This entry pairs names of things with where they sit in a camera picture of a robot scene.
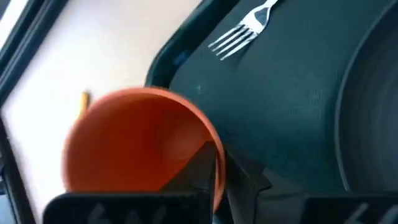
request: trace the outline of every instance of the dark green tray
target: dark green tray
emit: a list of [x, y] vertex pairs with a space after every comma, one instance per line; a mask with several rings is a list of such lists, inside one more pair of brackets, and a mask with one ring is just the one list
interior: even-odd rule
[[389, 2], [280, 0], [267, 29], [219, 61], [206, 46], [263, 3], [241, 0], [179, 67], [170, 89], [196, 104], [225, 144], [305, 190], [342, 191], [336, 96], [355, 48]]

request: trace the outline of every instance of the white plastic fork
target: white plastic fork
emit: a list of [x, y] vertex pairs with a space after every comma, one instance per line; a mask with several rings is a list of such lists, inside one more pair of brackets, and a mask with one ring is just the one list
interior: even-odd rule
[[[267, 0], [261, 6], [255, 7], [252, 9], [242, 20], [237, 24], [236, 27], [232, 28], [231, 30], [227, 31], [223, 34], [220, 38], [218, 38], [213, 43], [209, 44], [208, 48], [211, 49], [212, 52], [216, 52], [216, 55], [219, 56], [222, 53], [226, 53], [220, 60], [224, 60], [235, 54], [237, 51], [242, 49], [248, 43], [253, 41], [268, 25], [269, 21], [269, 14], [271, 11], [271, 7], [277, 2], [278, 0]], [[229, 37], [220, 45], [212, 48], [218, 42], [224, 40], [225, 38]]]

